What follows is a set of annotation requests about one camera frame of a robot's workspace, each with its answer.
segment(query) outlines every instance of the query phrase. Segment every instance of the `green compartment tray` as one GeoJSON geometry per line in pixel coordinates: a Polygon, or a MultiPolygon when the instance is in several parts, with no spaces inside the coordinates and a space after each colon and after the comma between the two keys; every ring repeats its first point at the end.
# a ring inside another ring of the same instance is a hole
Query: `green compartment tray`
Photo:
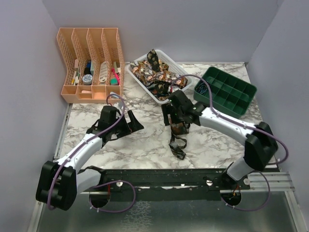
{"type": "MultiPolygon", "coordinates": [[[[257,91],[255,86],[216,67],[209,67],[202,78],[211,87],[213,107],[235,118],[246,113],[257,91]]],[[[194,100],[209,104],[209,92],[202,95],[196,91],[200,84],[201,81],[194,88],[194,100]]]]}

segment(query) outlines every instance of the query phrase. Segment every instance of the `gray wall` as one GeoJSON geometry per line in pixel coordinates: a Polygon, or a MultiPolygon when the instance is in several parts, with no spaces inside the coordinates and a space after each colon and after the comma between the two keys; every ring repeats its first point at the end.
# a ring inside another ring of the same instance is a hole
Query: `gray wall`
{"type": "Polygon", "coordinates": [[[57,28],[40,0],[0,7],[0,231],[26,231],[65,111],[57,28]]]}
{"type": "Polygon", "coordinates": [[[286,142],[292,176],[309,225],[309,1],[285,0],[249,62],[263,118],[286,142]]]}
{"type": "Polygon", "coordinates": [[[283,0],[42,0],[57,27],[119,27],[126,61],[249,61],[283,0]]]}

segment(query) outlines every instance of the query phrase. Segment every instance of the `marble table top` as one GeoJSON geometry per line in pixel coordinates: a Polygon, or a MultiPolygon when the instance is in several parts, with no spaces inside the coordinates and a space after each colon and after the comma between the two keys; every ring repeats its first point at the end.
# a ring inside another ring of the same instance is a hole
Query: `marble table top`
{"type": "MultiPolygon", "coordinates": [[[[208,67],[215,66],[249,82],[244,63],[180,65],[188,73],[199,76],[202,76],[208,67]]],[[[185,92],[191,100],[196,83],[197,79],[185,92]]],[[[184,149],[186,157],[179,160],[173,156],[169,148],[170,127],[164,126],[160,105],[128,73],[125,73],[124,99],[126,109],[133,111],[145,129],[108,142],[84,167],[94,165],[104,169],[225,168],[244,155],[244,147],[232,138],[209,128],[191,125],[190,133],[182,136],[188,140],[187,148],[184,149]]],[[[102,104],[73,105],[61,157],[82,140],[86,130],[99,118],[102,107],[102,104]]],[[[252,123],[262,120],[255,99],[241,119],[252,123]]]]}

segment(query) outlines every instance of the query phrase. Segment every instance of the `pink marker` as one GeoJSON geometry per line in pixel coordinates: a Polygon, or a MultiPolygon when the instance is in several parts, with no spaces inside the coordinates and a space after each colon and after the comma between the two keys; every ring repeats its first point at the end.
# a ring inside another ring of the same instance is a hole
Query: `pink marker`
{"type": "Polygon", "coordinates": [[[114,76],[116,77],[117,81],[118,81],[118,84],[120,84],[120,79],[119,79],[119,76],[117,75],[117,73],[115,72],[115,69],[112,68],[112,72],[114,73],[114,76]]]}

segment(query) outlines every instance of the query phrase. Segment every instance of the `peach plastic drawer organizer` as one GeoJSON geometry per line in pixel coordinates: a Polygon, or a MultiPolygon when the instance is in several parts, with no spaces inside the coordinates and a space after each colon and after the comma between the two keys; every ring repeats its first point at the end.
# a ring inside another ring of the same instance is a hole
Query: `peach plastic drawer organizer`
{"type": "MultiPolygon", "coordinates": [[[[67,76],[61,91],[67,103],[106,103],[111,93],[123,95],[125,63],[120,44],[118,28],[60,28],[57,41],[67,66],[67,76]],[[80,68],[79,83],[74,85],[74,62],[78,60],[80,68]],[[82,77],[88,61],[93,63],[94,74],[91,85],[84,85],[82,77]],[[106,62],[107,80],[105,85],[98,81],[100,65],[106,62]],[[120,84],[111,86],[114,62],[120,63],[120,84]]],[[[109,99],[110,103],[119,99],[109,99]]]]}

